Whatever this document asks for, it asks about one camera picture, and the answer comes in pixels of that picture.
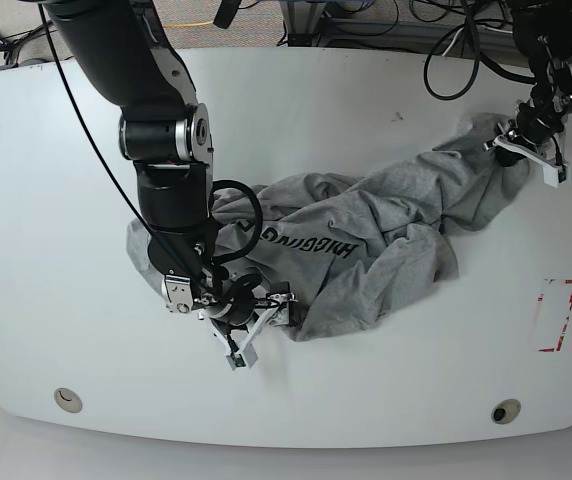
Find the black cylinder object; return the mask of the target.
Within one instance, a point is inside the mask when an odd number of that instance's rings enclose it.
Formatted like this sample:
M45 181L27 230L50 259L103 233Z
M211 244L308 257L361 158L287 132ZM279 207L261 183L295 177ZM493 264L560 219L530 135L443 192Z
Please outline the black cylinder object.
M228 29L232 24L239 8L241 0L222 0L213 20L213 24L220 29Z

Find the grey printed T-shirt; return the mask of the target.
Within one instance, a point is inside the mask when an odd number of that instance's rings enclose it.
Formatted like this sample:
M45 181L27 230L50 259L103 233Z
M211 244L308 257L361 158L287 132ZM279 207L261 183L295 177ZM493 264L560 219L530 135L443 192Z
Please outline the grey printed T-shirt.
M485 143L504 116L462 116L433 149L363 177L304 173L254 191L260 238L229 264L296 297L296 342L375 328L458 275L448 224L484 229L526 184L529 166L502 166Z

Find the red tape rectangle marking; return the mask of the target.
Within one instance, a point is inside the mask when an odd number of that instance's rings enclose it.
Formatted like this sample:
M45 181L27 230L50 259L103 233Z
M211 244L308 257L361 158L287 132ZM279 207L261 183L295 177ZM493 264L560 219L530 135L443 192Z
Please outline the red tape rectangle marking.
M572 312L572 279L545 279L537 299L532 341L538 352L561 350Z

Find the aluminium frame base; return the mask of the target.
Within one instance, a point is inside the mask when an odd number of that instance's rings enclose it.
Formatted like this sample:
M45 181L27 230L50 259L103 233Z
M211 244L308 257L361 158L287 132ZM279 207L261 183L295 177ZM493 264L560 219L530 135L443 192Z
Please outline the aluminium frame base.
M285 29L282 43L288 47L311 47L329 1L279 1Z

